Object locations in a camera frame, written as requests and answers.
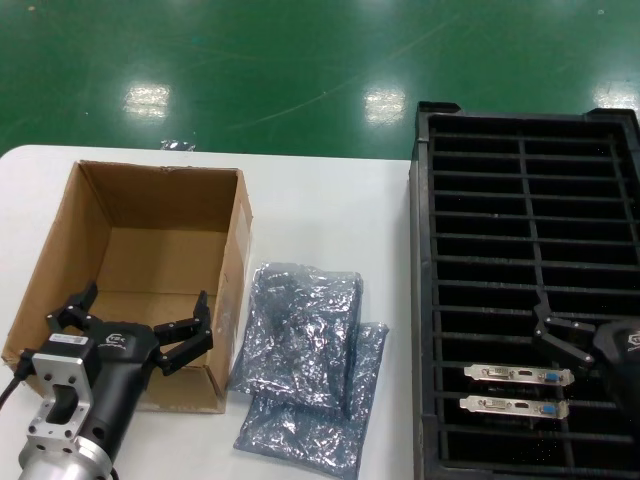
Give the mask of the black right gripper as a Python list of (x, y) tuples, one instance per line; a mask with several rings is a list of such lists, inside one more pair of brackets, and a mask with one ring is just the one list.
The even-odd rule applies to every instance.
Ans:
[(599, 326), (556, 315), (545, 292), (533, 308), (533, 346), (551, 361), (573, 372), (593, 368), (614, 400), (639, 399), (639, 323), (612, 322)]

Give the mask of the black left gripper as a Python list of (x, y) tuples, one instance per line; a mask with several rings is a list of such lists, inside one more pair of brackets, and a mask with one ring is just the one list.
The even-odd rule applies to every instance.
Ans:
[(213, 348), (211, 311), (202, 290), (191, 318), (146, 326), (105, 322), (89, 314), (98, 296), (95, 282), (68, 297), (64, 305), (46, 316), (51, 333), (74, 327), (91, 335), (98, 346), (100, 371), (92, 387), (93, 402), (82, 426), (82, 437), (99, 446), (115, 460), (142, 393), (155, 365), (164, 376), (179, 371)]

